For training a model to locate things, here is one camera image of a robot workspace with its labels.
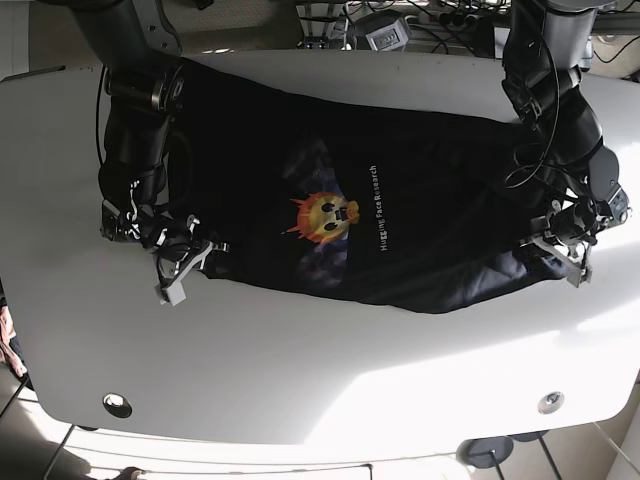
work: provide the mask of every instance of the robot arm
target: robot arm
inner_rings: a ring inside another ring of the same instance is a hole
[[[163,157],[172,116],[182,108],[177,36],[160,0],[46,2],[71,8],[106,67],[111,112],[104,137],[106,158],[98,176],[104,197],[102,234],[111,241],[140,243],[152,253],[157,292],[163,303],[176,305],[186,297],[182,278],[203,265],[212,251],[228,250],[226,244],[199,235],[193,215],[174,218],[169,204],[157,205],[167,182]],[[150,41],[149,36],[159,40]],[[170,274],[165,274],[167,262]]]
[[[532,221],[532,236],[524,243],[534,243],[562,260],[576,287],[590,280],[589,253],[596,234],[623,224],[629,211],[618,183],[618,159],[604,145],[598,119],[579,88],[578,63],[597,7],[603,4],[514,0],[503,60],[503,89],[538,138],[529,151],[524,148],[514,155],[505,187],[519,188],[530,180],[543,186],[537,200],[546,199],[548,212]],[[563,195],[567,189],[577,198]],[[563,208],[563,200],[571,205]]]
[[[184,275],[212,251],[229,249],[202,238],[192,215],[173,218],[166,206],[156,205],[166,185],[162,158],[171,117],[181,108],[184,86],[177,36],[161,0],[44,1],[72,9],[108,69],[112,107],[99,174],[103,235],[150,251],[158,268],[158,292],[175,305],[185,298]],[[515,152],[505,188],[529,182],[539,187],[522,189],[531,203],[548,205],[546,215],[533,219],[532,235],[523,243],[561,259],[575,286],[590,279],[588,256],[596,234],[628,216],[618,160],[604,146],[600,124],[579,90],[578,62],[602,1],[513,0],[503,61],[505,93],[537,136],[533,145]],[[567,189],[575,198],[564,193]],[[563,208],[562,201],[570,205]],[[162,273],[163,260],[173,264],[171,275]]]

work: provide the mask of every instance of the electronics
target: electronics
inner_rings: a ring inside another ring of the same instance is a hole
[[[374,12],[356,22],[357,34],[367,39],[371,50],[386,52],[403,48],[411,38],[404,16],[395,10]]]

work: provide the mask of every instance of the fabric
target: fabric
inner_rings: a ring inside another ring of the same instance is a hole
[[[542,211],[533,187],[501,187],[520,127],[186,73],[176,128],[193,161],[172,156],[170,182],[231,244],[224,278],[440,313],[566,275],[518,247]]]

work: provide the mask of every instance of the metal bracket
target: metal bracket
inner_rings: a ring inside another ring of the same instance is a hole
[[[149,47],[174,57],[182,56],[180,38],[165,15],[162,2],[133,0],[133,6]]]
[[[553,245],[549,245],[544,241],[542,235],[535,235],[531,237],[529,243],[535,244],[545,252],[550,253],[569,268],[569,275],[567,275],[567,281],[578,288],[581,283],[591,282],[591,275],[593,269],[589,264],[589,255],[591,254],[591,245],[585,246],[585,251],[582,256],[578,254],[575,247],[568,247],[570,251],[570,257],[567,257],[560,251],[558,251]]]
[[[178,271],[176,275],[167,280],[166,285],[158,284],[156,286],[156,293],[160,297],[160,304],[170,303],[172,306],[178,305],[184,299],[187,298],[187,294],[182,286],[182,280],[187,274],[200,263],[199,269],[204,267],[204,262],[207,256],[213,251],[220,251],[228,253],[230,250],[227,243],[212,243],[208,240],[203,241],[200,251],[193,255],[188,255],[185,260],[179,263]]]

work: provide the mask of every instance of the hugging face logo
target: hugging face logo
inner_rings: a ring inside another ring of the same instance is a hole
[[[315,243],[327,243],[340,238],[349,225],[358,223],[360,214],[357,202],[348,202],[335,193],[320,192],[306,200],[291,199],[298,204],[295,227],[287,232],[300,232],[298,238]]]

